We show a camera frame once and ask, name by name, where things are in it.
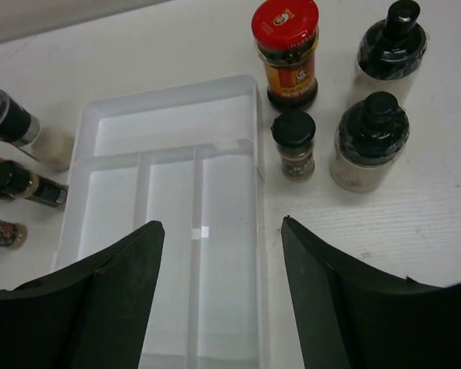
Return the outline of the red lid sauce jar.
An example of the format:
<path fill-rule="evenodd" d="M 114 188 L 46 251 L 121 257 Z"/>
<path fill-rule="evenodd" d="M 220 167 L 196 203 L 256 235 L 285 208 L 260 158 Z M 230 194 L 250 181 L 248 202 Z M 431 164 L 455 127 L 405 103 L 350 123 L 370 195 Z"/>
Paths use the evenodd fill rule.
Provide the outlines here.
<path fill-rule="evenodd" d="M 251 19 L 267 77 L 267 97 L 278 111 L 305 110 L 315 101 L 319 8 L 314 1 L 268 0 Z"/>

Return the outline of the black cap brown granule dispenser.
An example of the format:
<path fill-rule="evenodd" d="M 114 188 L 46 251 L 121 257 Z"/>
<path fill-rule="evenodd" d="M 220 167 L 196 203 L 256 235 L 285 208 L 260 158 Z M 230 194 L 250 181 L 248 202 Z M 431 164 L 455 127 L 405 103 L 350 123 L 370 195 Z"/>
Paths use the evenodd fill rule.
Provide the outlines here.
<path fill-rule="evenodd" d="M 347 109 L 340 119 L 330 162 L 341 188 L 370 192 L 385 181 L 410 135 L 406 112 L 394 95 L 376 91 Z"/>

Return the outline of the black cap white powder dispenser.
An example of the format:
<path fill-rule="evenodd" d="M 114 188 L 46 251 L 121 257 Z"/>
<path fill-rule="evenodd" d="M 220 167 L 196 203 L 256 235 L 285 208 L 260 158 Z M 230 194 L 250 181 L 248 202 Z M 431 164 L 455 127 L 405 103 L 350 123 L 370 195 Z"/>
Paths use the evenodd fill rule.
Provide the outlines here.
<path fill-rule="evenodd" d="M 385 19 L 363 35 L 357 52 L 348 105 L 377 91 L 387 91 L 403 105 L 422 64 L 427 34 L 418 23 L 420 5 L 396 1 Z"/>

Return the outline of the small black cap pepper bottle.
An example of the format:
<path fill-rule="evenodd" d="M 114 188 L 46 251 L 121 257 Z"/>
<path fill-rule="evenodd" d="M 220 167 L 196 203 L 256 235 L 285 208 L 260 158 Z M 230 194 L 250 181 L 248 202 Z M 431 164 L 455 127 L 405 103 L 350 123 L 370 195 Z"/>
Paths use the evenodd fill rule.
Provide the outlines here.
<path fill-rule="evenodd" d="M 274 119 L 270 131 L 288 178 L 304 180 L 313 174 L 316 129 L 313 118 L 301 110 L 285 111 Z"/>

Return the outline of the black cap spice bottle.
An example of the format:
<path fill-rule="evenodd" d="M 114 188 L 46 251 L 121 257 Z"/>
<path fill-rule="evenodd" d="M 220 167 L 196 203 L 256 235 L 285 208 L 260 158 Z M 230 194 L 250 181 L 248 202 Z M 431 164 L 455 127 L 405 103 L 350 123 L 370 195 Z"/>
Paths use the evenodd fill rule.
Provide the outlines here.
<path fill-rule="evenodd" d="M 37 175 L 16 161 L 0 162 L 0 193 L 50 208 L 63 208 L 68 186 Z"/>

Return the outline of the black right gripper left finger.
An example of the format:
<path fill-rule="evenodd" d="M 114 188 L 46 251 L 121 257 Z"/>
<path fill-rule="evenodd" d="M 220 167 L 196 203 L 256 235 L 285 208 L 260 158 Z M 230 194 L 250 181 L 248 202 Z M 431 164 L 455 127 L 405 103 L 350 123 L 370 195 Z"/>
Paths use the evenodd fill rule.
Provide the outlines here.
<path fill-rule="evenodd" d="M 136 368 L 161 266 L 150 221 L 115 244 L 0 290 L 0 368 Z"/>

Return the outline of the clear cap salt grinder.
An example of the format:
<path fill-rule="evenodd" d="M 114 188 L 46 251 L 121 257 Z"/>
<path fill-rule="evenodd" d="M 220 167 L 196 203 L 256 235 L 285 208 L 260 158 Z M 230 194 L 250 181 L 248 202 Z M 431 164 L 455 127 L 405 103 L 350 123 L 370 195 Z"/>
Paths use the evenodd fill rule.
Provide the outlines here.
<path fill-rule="evenodd" d="M 3 90 L 0 90 L 0 141 L 55 171 L 69 169 L 75 143 L 69 133 L 42 124 Z"/>

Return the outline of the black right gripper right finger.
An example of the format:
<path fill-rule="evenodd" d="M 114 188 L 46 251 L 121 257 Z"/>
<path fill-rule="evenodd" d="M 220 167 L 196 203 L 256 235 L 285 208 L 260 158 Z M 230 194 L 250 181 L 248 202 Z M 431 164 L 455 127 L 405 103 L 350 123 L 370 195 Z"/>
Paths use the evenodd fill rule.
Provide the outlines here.
<path fill-rule="evenodd" d="M 281 237 L 305 367 L 461 368 L 461 282 L 388 274 L 292 217 Z"/>

